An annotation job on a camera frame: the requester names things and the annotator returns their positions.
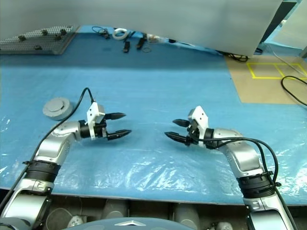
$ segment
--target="gray round object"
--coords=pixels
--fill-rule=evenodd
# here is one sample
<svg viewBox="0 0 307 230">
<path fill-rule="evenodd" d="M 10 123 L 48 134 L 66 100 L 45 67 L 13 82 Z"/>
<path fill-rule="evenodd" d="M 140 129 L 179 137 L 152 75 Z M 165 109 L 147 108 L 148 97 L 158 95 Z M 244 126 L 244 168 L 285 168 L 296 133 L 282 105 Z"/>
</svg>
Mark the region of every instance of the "gray round object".
<svg viewBox="0 0 307 230">
<path fill-rule="evenodd" d="M 71 102 L 63 97 L 53 98 L 43 108 L 43 113 L 53 120 L 62 120 L 72 112 Z"/>
</svg>

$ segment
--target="blue mat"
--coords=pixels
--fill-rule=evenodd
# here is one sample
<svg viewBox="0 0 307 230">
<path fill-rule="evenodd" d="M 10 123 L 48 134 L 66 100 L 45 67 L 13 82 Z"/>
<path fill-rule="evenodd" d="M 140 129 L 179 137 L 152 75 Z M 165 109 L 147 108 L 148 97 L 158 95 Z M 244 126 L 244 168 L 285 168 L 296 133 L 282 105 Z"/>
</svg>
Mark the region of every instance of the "blue mat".
<svg viewBox="0 0 307 230">
<path fill-rule="evenodd" d="M 223 154 L 188 148 L 164 135 L 185 135 L 172 120 L 187 118 L 201 105 L 211 128 L 236 129 L 267 142 L 279 160 L 286 202 L 307 203 L 306 108 L 241 103 L 224 58 L 214 51 L 156 44 L 143 53 L 135 49 L 137 42 L 131 39 L 124 54 L 121 41 L 80 33 L 61 56 L 1 57 L 1 187 L 13 184 L 22 162 L 55 124 L 43 115 L 44 104 L 58 96 L 77 102 L 89 87 L 106 112 L 127 114 L 109 121 L 108 131 L 133 131 L 113 141 L 76 142 L 56 178 L 55 193 L 242 204 Z M 71 120 L 86 119 L 89 103 L 85 96 Z M 266 155 L 273 170 L 267 150 Z"/>
</svg>

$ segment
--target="black cable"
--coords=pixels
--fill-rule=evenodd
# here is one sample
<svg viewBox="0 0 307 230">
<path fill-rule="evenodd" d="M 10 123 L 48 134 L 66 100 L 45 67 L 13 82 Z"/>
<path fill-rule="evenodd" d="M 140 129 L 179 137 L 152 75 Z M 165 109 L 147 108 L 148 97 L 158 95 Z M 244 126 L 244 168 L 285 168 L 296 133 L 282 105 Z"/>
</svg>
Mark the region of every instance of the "black cable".
<svg viewBox="0 0 307 230">
<path fill-rule="evenodd" d="M 290 212 L 290 210 L 288 209 L 287 204 L 286 204 L 285 201 L 283 200 L 282 195 L 279 193 L 277 187 L 274 187 L 274 189 L 275 189 L 275 192 L 276 192 L 278 198 L 280 199 L 280 202 L 282 203 L 282 206 L 283 206 L 283 208 L 284 208 L 284 210 L 285 210 L 285 212 L 286 212 L 288 218 L 290 219 L 290 222 L 291 222 L 291 224 L 292 224 L 294 230 L 298 230 L 298 228 L 297 228 L 297 226 L 296 226 L 296 223 L 295 223 L 295 221 L 294 221 L 294 219 L 293 219 L 293 217 L 292 217 L 292 215 L 291 215 L 291 212 Z"/>
<path fill-rule="evenodd" d="M 232 58 L 233 60 L 240 62 L 240 63 L 245 63 L 248 61 L 248 56 L 244 56 L 244 55 L 237 55 L 237 54 L 232 54 L 232 53 L 227 53 L 227 52 L 223 52 L 223 51 L 218 51 L 220 54 L 226 55 L 230 58 Z"/>
<path fill-rule="evenodd" d="M 222 143 L 222 144 L 216 146 L 215 148 L 218 149 L 218 148 L 220 148 L 220 147 L 222 147 L 222 146 L 224 146 L 224 145 L 227 145 L 227 144 L 229 144 L 229 143 L 236 142 L 236 141 L 237 141 L 237 140 L 226 141 L 226 142 L 224 142 L 224 143 Z M 254 144 L 258 147 L 258 149 L 259 149 L 259 152 L 260 152 L 260 155 L 261 155 L 262 164 L 263 164 L 263 168 L 264 168 L 264 170 L 267 172 L 267 171 L 268 171 L 268 168 L 267 168 L 267 163 L 266 163 L 266 161 L 265 161 L 265 155 L 264 155 L 263 149 L 262 149 L 261 145 L 260 145 L 258 142 L 256 142 L 256 141 L 254 142 L 254 141 L 253 141 L 253 143 L 254 143 Z"/>
<path fill-rule="evenodd" d="M 272 154 L 273 156 L 273 159 L 274 159 L 274 165 L 275 165 L 275 170 L 274 170 L 274 176 L 273 176 L 273 179 L 269 176 L 269 180 L 270 180 L 270 183 L 273 185 L 274 187 L 274 190 L 278 196 L 278 198 L 280 199 L 281 203 L 282 203 L 282 206 L 293 226 L 293 228 L 295 230 L 298 230 L 296 224 L 295 224 L 295 221 L 288 209 L 288 206 L 287 204 L 285 203 L 282 195 L 279 193 L 275 183 L 276 183 L 276 178 L 277 178 L 277 174 L 278 174 L 278 160 L 277 160 L 277 157 L 276 157 L 276 154 L 275 152 L 273 151 L 273 149 L 265 142 L 261 141 L 261 140 L 258 140 L 258 139 L 252 139 L 252 138 L 244 138 L 244 137 L 239 137 L 239 138 L 205 138 L 205 139 L 198 139 L 198 138 L 193 138 L 195 141 L 202 141 L 204 143 L 206 142 L 212 142 L 212 141 L 221 141 L 221 140 L 228 140 L 222 144 L 219 144 L 216 146 L 216 148 L 220 148 L 221 146 L 224 146 L 226 144 L 229 144 L 231 142 L 236 142 L 236 141 L 241 141 L 241 140 L 246 140 L 246 141 L 251 141 L 253 142 L 254 144 L 257 145 L 257 147 L 259 148 L 259 151 L 260 151 L 260 154 L 261 154 L 261 160 L 262 160 L 262 163 L 263 163 L 263 168 L 265 170 L 265 172 L 267 173 L 268 172 L 268 169 L 267 169 L 267 165 L 266 165 L 266 162 L 265 162 L 265 156 L 264 156 L 264 152 L 263 152 L 263 149 L 262 147 L 260 146 L 260 144 L 264 145 Z"/>
<path fill-rule="evenodd" d="M 95 33 L 97 33 L 97 34 L 100 35 L 100 34 L 101 34 L 100 31 L 101 31 L 101 30 L 104 31 L 104 30 L 106 30 L 106 29 L 105 29 L 105 28 L 102 28 L 101 26 L 92 26 L 92 30 L 93 30 Z"/>
<path fill-rule="evenodd" d="M 266 166 L 266 162 L 265 162 L 265 156 L 264 156 L 264 152 L 263 152 L 263 149 L 261 148 L 261 146 L 259 147 L 259 143 L 264 145 L 265 147 L 268 148 L 268 150 L 270 151 L 271 155 L 273 156 L 273 159 L 274 159 L 274 166 L 275 166 L 275 170 L 274 170 L 274 176 L 273 176 L 273 181 L 274 183 L 276 182 L 276 179 L 277 179 L 277 175 L 278 175 L 278 160 L 277 160 L 277 157 L 276 157 L 276 154 L 275 152 L 272 150 L 272 148 L 265 142 L 261 141 L 261 140 L 258 140 L 258 139 L 252 139 L 252 138 L 244 138 L 244 137 L 229 137 L 229 138 L 205 138 L 205 139 L 194 139 L 195 141 L 203 141 L 203 142 L 212 142 L 212 141 L 221 141 L 221 140 L 228 140 L 227 142 L 225 143 L 222 143 L 220 145 L 217 145 L 217 148 L 223 146 L 223 145 L 226 145 L 228 143 L 231 143 L 231 142 L 235 142 L 235 141 L 241 141 L 241 140 L 246 140 L 246 141 L 250 141 L 250 142 L 253 142 L 255 145 L 257 145 L 257 147 L 259 148 L 260 150 L 260 154 L 261 154 L 261 160 L 263 161 L 263 167 L 264 167 L 264 170 L 267 172 L 267 166 Z"/>
<path fill-rule="evenodd" d="M 305 103 L 305 102 L 301 101 L 300 99 L 298 99 L 298 97 L 296 97 L 292 92 L 290 92 L 290 91 L 285 87 L 283 81 L 284 81 L 286 78 L 294 78 L 294 79 L 296 79 L 296 80 L 298 80 L 298 81 L 300 81 L 300 82 L 302 82 L 302 83 L 304 83 L 304 84 L 306 84 L 306 85 L 307 85 L 307 82 L 305 82 L 305 81 L 303 81 L 302 79 L 299 79 L 299 78 L 297 78 L 297 77 L 294 77 L 294 76 L 285 76 L 285 77 L 282 78 L 282 80 L 281 80 L 281 82 L 280 82 L 281 85 L 282 85 L 282 88 L 283 88 L 288 94 L 290 94 L 294 99 L 296 99 L 296 100 L 297 100 L 298 102 L 300 102 L 301 104 L 307 106 L 307 103 Z"/>
<path fill-rule="evenodd" d="M 124 39 L 124 43 L 125 43 L 129 38 L 131 38 L 134 34 L 135 34 L 135 31 L 133 31 L 132 33 L 129 32 L 129 34 L 127 35 L 127 37 L 125 37 L 125 39 Z"/>
<path fill-rule="evenodd" d="M 47 134 L 41 139 L 41 141 L 39 142 L 38 146 L 36 147 L 36 149 L 34 150 L 32 156 L 31 156 L 31 159 L 29 162 L 32 162 L 40 145 L 42 144 L 42 142 L 57 128 L 59 127 L 61 124 L 63 124 L 65 121 L 67 121 L 75 112 L 76 110 L 78 109 L 82 99 L 83 99 L 83 96 L 85 94 L 85 92 L 88 91 L 88 93 L 90 94 L 90 98 L 91 98 L 91 104 L 95 101 L 93 96 L 92 96 L 92 93 L 90 91 L 89 88 L 84 88 L 82 93 L 81 93 L 81 96 L 76 104 L 76 107 L 72 110 L 72 112 L 67 116 L 65 117 L 62 121 L 60 121 L 59 123 L 57 123 L 52 129 L 50 129 Z M 20 173 L 20 175 L 18 176 L 18 178 L 16 179 L 15 183 L 12 185 L 12 187 L 10 188 L 10 190 L 8 191 L 7 195 L 4 197 L 4 199 L 2 200 L 1 204 L 0 204 L 0 210 L 2 210 L 4 208 L 4 205 L 6 204 L 7 200 L 10 198 L 10 196 L 12 195 L 12 193 L 14 192 L 14 189 L 15 187 L 17 186 L 17 184 L 19 183 L 19 181 L 22 179 L 23 175 L 25 174 L 26 170 L 28 169 L 29 167 L 29 164 L 27 164 L 25 166 L 25 168 L 22 170 L 22 172 Z"/>
</svg>

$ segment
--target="gray cylinder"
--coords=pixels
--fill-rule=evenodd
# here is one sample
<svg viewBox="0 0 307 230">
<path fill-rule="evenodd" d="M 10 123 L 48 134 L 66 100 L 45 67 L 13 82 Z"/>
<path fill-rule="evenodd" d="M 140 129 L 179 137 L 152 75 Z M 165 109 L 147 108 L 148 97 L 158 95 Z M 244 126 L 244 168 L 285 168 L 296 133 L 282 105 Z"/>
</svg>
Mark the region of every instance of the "gray cylinder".
<svg viewBox="0 0 307 230">
<path fill-rule="evenodd" d="M 106 205 L 102 213 L 102 219 L 128 217 L 127 200 L 106 200 Z"/>
<path fill-rule="evenodd" d="M 174 210 L 174 219 L 192 229 L 200 229 L 200 218 L 193 204 L 177 204 Z"/>
</svg>

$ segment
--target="cardboard surface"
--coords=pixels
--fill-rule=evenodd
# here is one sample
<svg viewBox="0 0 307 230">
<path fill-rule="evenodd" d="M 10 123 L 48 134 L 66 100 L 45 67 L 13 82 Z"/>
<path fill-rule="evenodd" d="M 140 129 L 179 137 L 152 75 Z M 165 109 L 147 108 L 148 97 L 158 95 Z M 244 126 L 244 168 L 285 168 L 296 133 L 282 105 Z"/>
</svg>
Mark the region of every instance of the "cardboard surface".
<svg viewBox="0 0 307 230">
<path fill-rule="evenodd" d="M 307 75 L 307 63 L 302 58 L 282 58 Z M 296 104 L 281 87 L 281 79 L 288 75 L 307 79 L 275 56 L 253 56 L 247 63 L 239 63 L 226 57 L 226 62 L 243 103 Z M 302 101 L 307 102 L 306 85 L 292 79 L 285 79 L 284 85 Z"/>
</svg>

